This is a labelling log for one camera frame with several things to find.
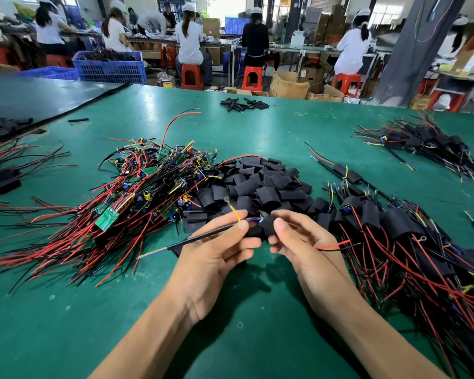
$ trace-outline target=black hair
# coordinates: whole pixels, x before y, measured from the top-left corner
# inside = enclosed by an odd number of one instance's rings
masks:
[[[124,21],[123,12],[121,12],[118,8],[111,8],[108,17],[102,23],[102,33],[107,38],[109,38],[109,20],[111,17],[120,20],[121,23]]]
[[[360,37],[362,41],[365,41],[366,39],[368,39],[368,26],[365,23],[368,23],[370,19],[371,19],[370,16],[356,16],[355,19],[353,20],[354,26],[356,26],[361,31]]]
[[[260,24],[263,21],[263,15],[261,13],[251,13],[249,22],[251,24]]]
[[[51,17],[49,16],[49,12],[53,12],[53,7],[50,3],[41,2],[39,3],[40,6],[35,12],[35,22],[38,26],[44,27],[46,25],[51,24]]]
[[[465,25],[453,25],[449,30],[450,33],[456,34],[455,39],[453,40],[453,46],[451,47],[451,53],[460,48],[464,28]]]
[[[184,11],[182,13],[182,33],[184,37],[188,37],[188,26],[190,26],[190,21],[192,18],[195,18],[195,12]]]

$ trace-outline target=brown hair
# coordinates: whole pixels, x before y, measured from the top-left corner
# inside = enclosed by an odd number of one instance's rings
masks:
[[[190,26],[192,18],[195,18],[195,12],[184,11],[182,13],[182,33],[186,38],[188,37],[188,26]]]
[[[123,23],[123,13],[118,8],[111,8],[109,17],[102,24],[102,33],[105,37],[109,38],[109,20],[111,17],[117,19],[121,24]]]

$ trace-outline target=forearm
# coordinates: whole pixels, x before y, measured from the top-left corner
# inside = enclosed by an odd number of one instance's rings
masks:
[[[336,308],[328,322],[373,379],[447,378],[359,295],[341,299]]]
[[[162,378],[191,327],[187,307],[165,288],[89,379]]]

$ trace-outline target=assembly line table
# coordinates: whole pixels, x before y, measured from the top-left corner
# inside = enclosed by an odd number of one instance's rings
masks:
[[[22,142],[37,146],[37,153],[49,153],[63,144],[64,151],[72,154],[67,163],[79,166],[28,176],[19,189],[0,199],[23,207],[36,206],[31,196],[56,206],[86,202],[95,194],[89,189],[115,175],[109,172],[111,167],[96,168],[122,144],[108,137],[161,137],[175,115],[200,108],[201,114],[175,121],[166,143],[176,146],[195,140],[197,149],[217,148],[217,160],[247,153],[281,159],[314,186],[313,197],[324,197],[327,179],[339,181],[309,157],[304,145],[308,141],[323,156],[347,164],[388,195],[418,203],[456,242],[474,248],[474,229],[463,213],[467,210],[474,216],[474,181],[460,183],[455,173],[403,152],[416,169],[410,171],[378,146],[353,137],[358,124],[376,127],[388,120],[408,119],[416,111],[263,97],[269,109],[228,113],[220,105],[224,98],[215,92],[132,85],[45,126],[43,134],[24,137]],[[21,104],[11,101],[11,108]],[[79,118],[89,120],[68,122]],[[465,114],[436,113],[436,120],[446,133],[460,135],[474,156],[474,115],[468,120]],[[0,224],[23,220],[0,216]],[[0,239],[21,231],[0,227]],[[50,229],[34,232],[26,236],[28,241],[16,238],[0,244],[0,251],[51,233]],[[146,250],[184,237],[170,226],[151,235]],[[159,253],[141,261],[135,276],[116,276],[98,288],[98,277],[76,288],[68,286],[71,273],[51,274],[27,282],[9,296],[25,270],[0,274],[0,378],[86,378],[158,295],[176,261],[170,252]],[[264,245],[245,266],[228,275],[215,308],[190,332],[165,377],[365,377],[333,331],[307,309],[291,264]],[[411,332],[413,327],[404,316],[395,312],[387,319],[438,364],[427,340]]]

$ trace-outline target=hand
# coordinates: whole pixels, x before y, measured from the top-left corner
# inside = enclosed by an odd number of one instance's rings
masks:
[[[268,241],[272,253],[283,254],[292,263],[300,286],[316,314],[329,320],[341,300],[359,293],[349,275],[339,247],[319,251],[337,243],[335,237],[303,214],[288,210],[272,212],[277,236]]]
[[[237,211],[240,218],[246,210]],[[235,213],[210,221],[192,236],[237,222]],[[261,246],[259,238],[244,238],[249,223],[241,220],[234,227],[184,246],[166,288],[187,305],[192,323],[211,311],[227,274],[237,263],[250,259],[253,248]]]

